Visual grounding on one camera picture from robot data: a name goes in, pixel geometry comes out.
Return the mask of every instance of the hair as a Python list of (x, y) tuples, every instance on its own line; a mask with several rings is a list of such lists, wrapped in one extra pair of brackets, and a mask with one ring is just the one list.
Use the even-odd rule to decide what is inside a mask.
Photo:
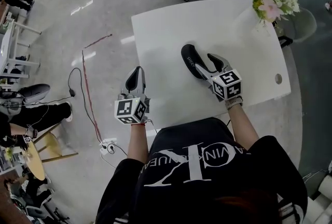
[(281, 223), (276, 193), (250, 189), (235, 196), (218, 198), (216, 202), (222, 206), (223, 219), (229, 219), (231, 223)]
[(4, 186), (5, 186), (5, 188), (8, 190), (7, 183), (10, 183), (10, 184), (12, 184), (12, 183), (13, 183), (13, 181), (12, 181), (11, 179), (5, 179), (5, 180), (4, 180)]

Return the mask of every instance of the white table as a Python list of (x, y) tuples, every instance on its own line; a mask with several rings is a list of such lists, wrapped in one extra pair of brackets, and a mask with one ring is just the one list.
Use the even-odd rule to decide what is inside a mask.
[[(272, 27), (239, 38), (234, 20), (251, 0), (205, 0), (156, 9), (132, 17), (140, 66), (145, 71), (149, 117), (155, 128), (226, 113), (225, 104), (186, 67), (181, 48), (193, 44), (207, 67), (207, 53), (226, 58), (243, 79), (244, 106), (291, 92), (283, 53)], [(282, 83), (275, 82), (276, 74)]]
[(40, 63), (34, 63), (29, 61), (22, 61), (16, 60), (16, 51), (17, 51), (17, 44), (29, 47), (29, 45), (19, 43), (18, 37), (20, 34), (20, 28), (24, 28), (31, 32), (41, 34), (41, 32), (25, 26), (23, 24), (17, 23), (14, 20), (10, 21), (8, 25), (7, 31), (2, 39), (1, 49), (0, 49), (0, 75), (4, 77), (23, 77), (28, 78), (29, 75), (26, 74), (11, 74), (11, 70), (15, 67), (16, 64), (19, 65), (26, 65), (26, 66), (39, 66)]

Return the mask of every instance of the white cube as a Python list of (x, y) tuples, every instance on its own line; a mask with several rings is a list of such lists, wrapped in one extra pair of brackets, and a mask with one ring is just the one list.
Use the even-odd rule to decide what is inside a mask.
[(236, 97), (242, 92), (242, 78), (235, 69), (212, 77), (213, 92), (224, 100)]
[(114, 116), (124, 124), (140, 123), (146, 108), (146, 104), (139, 97), (115, 101)]

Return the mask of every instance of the gray floor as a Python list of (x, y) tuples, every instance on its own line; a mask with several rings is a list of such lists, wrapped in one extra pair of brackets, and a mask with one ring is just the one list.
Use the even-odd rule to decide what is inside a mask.
[[(42, 30), (43, 33), (36, 37), (24, 32), (23, 36), (33, 42), (30, 49), (31, 60), (41, 61), (41, 67), (37, 71), (31, 70), (30, 79), (24, 83), (50, 84), (51, 91), (45, 101), (67, 97), (68, 75), (75, 66), (82, 69), (81, 52), (84, 47), (112, 33), (111, 37), (84, 49), (84, 54), (94, 114), (101, 134), (103, 138), (116, 137), (117, 143), (127, 149), (129, 127), (114, 119), (113, 101), (117, 98), (122, 78), (139, 64), (132, 37), (131, 16), (183, 2), (36, 0), (29, 16), (29, 25)], [(260, 136), (275, 135), (298, 166), (302, 142), (301, 96), (290, 48), (284, 49), (284, 56), (292, 93), (245, 110)], [(99, 143), (84, 110), (79, 82), (78, 72), (74, 72), (71, 78), (71, 87), (76, 91), (76, 96), (71, 99), (74, 119), (70, 123), (63, 122), (56, 131), (64, 154), (77, 151), (79, 155), (46, 163), (45, 170), (56, 190), (53, 202), (64, 214), (71, 217), (72, 223), (81, 224), (94, 220), (102, 193), (114, 169), (100, 158)], [(228, 118), (227, 115), (222, 116), (225, 121), (228, 121)], [(147, 129), (148, 142), (151, 144), (155, 133), (152, 126), (147, 126)], [(121, 151), (105, 156), (105, 159), (115, 166), (123, 158), (125, 156)]]
[[(310, 10), (317, 20), (316, 33), (301, 44), (292, 45), (302, 95), (303, 141), (300, 173), (325, 170), (332, 160), (330, 129), (332, 88), (332, 14), (324, 4), (328, 0), (299, 0), (301, 7)], [(313, 195), (325, 173), (307, 182)]]

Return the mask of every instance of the black t-shirt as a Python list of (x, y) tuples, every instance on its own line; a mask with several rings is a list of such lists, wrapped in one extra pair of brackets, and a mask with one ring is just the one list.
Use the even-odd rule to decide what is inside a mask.
[(146, 164), (119, 163), (96, 224), (113, 223), (127, 212), (130, 223), (186, 222), (183, 216), (212, 207), (211, 201), (249, 189), (277, 194), (283, 221), (301, 223), (306, 187), (275, 137), (265, 136), (246, 151), (218, 119), (182, 124), (158, 133)]

